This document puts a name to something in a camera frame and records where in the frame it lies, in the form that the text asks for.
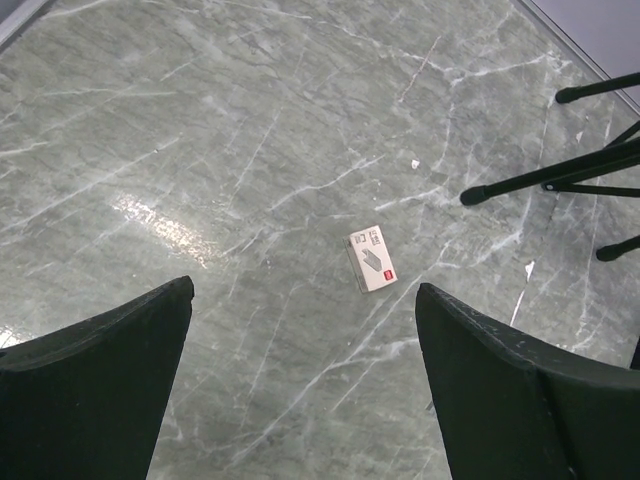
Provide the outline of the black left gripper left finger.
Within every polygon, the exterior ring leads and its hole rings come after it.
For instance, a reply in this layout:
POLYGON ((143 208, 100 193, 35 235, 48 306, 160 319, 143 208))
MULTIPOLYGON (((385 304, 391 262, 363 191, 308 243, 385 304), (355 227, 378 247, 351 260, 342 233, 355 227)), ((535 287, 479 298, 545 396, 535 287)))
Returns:
POLYGON ((145 478, 193 298, 191 278, 179 277, 2 349, 2 478, 145 478))

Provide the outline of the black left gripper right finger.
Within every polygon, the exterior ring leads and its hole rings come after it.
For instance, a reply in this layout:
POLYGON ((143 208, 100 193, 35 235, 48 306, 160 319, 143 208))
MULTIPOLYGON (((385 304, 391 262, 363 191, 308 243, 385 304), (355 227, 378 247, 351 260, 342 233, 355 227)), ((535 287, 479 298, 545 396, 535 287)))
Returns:
POLYGON ((415 317, 453 478, 638 478, 637 359, 571 353, 429 283, 415 317))

